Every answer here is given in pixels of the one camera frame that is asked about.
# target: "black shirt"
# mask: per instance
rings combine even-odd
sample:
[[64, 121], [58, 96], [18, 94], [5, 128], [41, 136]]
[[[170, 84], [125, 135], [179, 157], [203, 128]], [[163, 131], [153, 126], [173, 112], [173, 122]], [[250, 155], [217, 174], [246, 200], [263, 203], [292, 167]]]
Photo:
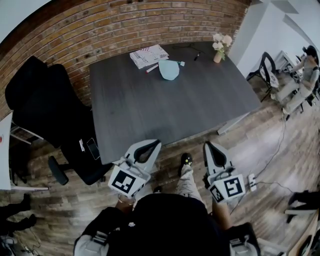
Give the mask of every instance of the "black shirt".
[[150, 194], [129, 215], [108, 207], [83, 235], [108, 235], [108, 256], [215, 255], [229, 256], [226, 234], [197, 199], [177, 194]]

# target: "smartphone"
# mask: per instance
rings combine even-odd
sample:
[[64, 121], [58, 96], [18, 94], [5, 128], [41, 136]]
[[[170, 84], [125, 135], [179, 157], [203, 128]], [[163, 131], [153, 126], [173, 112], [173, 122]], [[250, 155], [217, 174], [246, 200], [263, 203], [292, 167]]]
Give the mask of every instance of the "smartphone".
[[99, 149], [97, 144], [95, 143], [94, 138], [89, 139], [86, 142], [86, 145], [88, 146], [94, 160], [97, 160], [100, 157]]

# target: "dark gray tabletop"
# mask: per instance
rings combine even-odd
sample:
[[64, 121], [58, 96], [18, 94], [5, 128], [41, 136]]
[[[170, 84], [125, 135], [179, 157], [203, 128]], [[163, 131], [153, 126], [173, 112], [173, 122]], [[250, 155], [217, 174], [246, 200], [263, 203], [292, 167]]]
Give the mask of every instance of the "dark gray tabletop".
[[92, 110], [103, 164], [117, 161], [129, 146], [159, 139], [168, 144], [209, 130], [261, 106], [251, 85], [226, 57], [214, 63], [212, 42], [173, 49], [189, 43], [164, 45], [173, 61], [184, 61], [179, 76], [162, 78], [158, 68], [138, 69], [129, 53], [90, 65]]

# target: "person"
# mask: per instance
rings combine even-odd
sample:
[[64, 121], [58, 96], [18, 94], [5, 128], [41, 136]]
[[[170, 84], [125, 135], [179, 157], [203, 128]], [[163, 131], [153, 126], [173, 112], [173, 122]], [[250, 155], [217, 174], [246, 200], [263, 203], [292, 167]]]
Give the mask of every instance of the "person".
[[[228, 205], [212, 203], [212, 215], [208, 215], [193, 178], [189, 153], [181, 156], [178, 175], [175, 194], [161, 193], [158, 187], [140, 199], [134, 210], [134, 199], [119, 196], [116, 206], [104, 209], [75, 241], [74, 255], [230, 256], [233, 238], [228, 231], [235, 234], [236, 227]], [[92, 238], [104, 240], [97, 231], [107, 236], [103, 249], [93, 249], [90, 244]]]
[[37, 218], [34, 214], [32, 214], [29, 218], [24, 218], [19, 222], [8, 221], [12, 215], [15, 215], [20, 212], [29, 211], [30, 210], [30, 196], [28, 194], [24, 194], [23, 200], [21, 203], [11, 203], [7, 206], [0, 207], [0, 236], [9, 235], [13, 237], [14, 231], [21, 231], [28, 228], [33, 227]]
[[282, 102], [290, 93], [294, 90], [299, 91], [293, 96], [293, 98], [282, 108], [282, 111], [286, 115], [290, 115], [304, 100], [312, 94], [312, 91], [319, 78], [319, 58], [317, 50], [309, 45], [307, 49], [304, 48], [306, 56], [302, 58], [300, 64], [296, 65], [292, 72], [296, 72], [304, 68], [302, 73], [302, 81], [296, 83], [292, 80], [285, 85], [278, 93], [272, 93], [271, 99]]
[[[304, 192], [294, 192], [288, 201], [288, 205], [291, 206], [295, 201], [304, 204], [293, 207], [291, 210], [317, 210], [320, 208], [320, 191], [309, 192], [305, 190]], [[295, 216], [294, 214], [288, 215], [286, 222], [290, 223]]]

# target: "chair armrest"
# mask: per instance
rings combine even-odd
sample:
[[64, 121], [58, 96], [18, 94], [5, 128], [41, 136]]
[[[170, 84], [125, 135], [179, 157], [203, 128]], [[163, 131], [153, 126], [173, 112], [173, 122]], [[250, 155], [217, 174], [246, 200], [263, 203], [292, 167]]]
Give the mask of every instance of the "chair armrest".
[[58, 164], [57, 160], [53, 156], [49, 157], [48, 164], [49, 164], [49, 168], [50, 168], [53, 176], [55, 177], [55, 179], [61, 185], [67, 184], [69, 179], [64, 172], [66, 169], [66, 168], [64, 168], [64, 165], [62, 166], [62, 168], [60, 168], [60, 165]]

